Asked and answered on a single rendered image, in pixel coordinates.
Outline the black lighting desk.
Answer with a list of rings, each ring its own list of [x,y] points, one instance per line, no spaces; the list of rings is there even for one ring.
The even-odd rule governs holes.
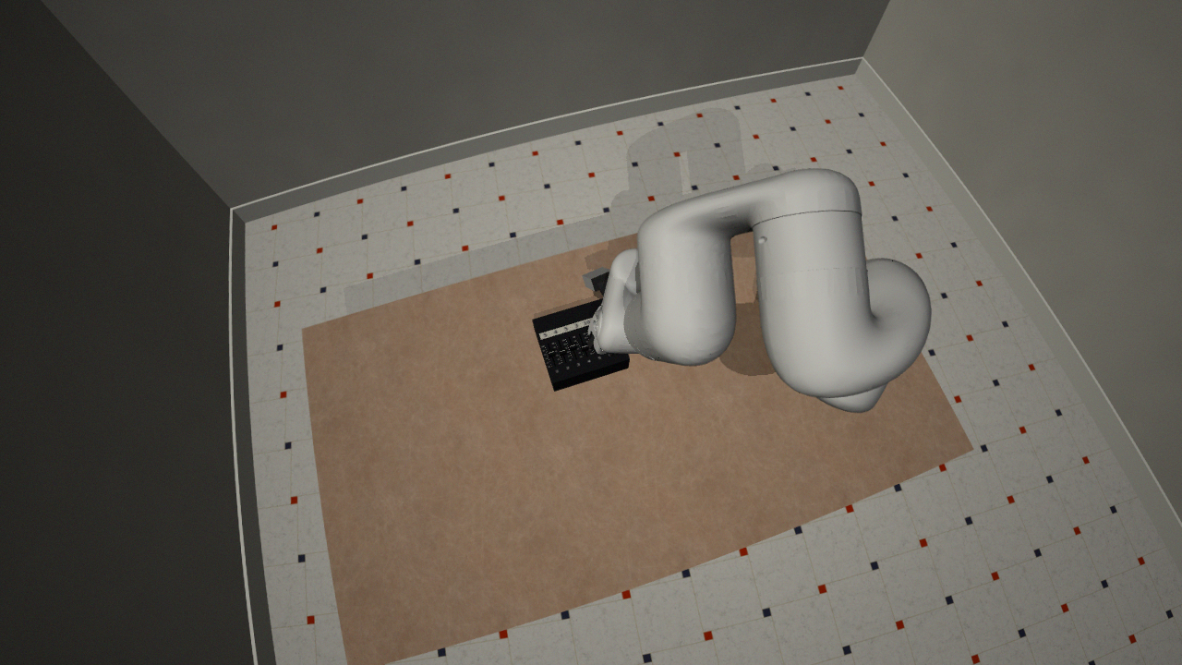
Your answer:
[[[587,348],[587,338],[591,338],[587,324],[595,318],[602,300],[532,320],[554,392],[629,369],[628,354],[600,356],[595,348]]]

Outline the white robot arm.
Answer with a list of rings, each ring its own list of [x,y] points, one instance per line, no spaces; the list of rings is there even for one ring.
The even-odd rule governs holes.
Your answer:
[[[777,374],[840,411],[871,411],[922,352],[931,300],[904,262],[865,259],[860,193],[836,170],[790,170],[647,216],[637,248],[583,276],[602,292],[603,352],[683,366],[721,357],[736,325],[730,239],[748,232]]]

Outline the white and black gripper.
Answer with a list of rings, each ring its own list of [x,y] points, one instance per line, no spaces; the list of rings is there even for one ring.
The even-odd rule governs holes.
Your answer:
[[[595,315],[595,318],[590,321],[590,324],[587,324],[587,335],[591,335],[591,333],[595,334],[595,335],[591,335],[591,338],[587,338],[587,348],[595,348],[596,352],[597,352],[597,354],[600,354],[600,356],[608,354],[608,352],[603,352],[603,350],[600,348],[599,344],[597,343],[596,331],[597,331],[597,319],[596,319],[596,315]],[[609,356],[613,357],[613,356],[618,356],[618,354],[609,353]]]

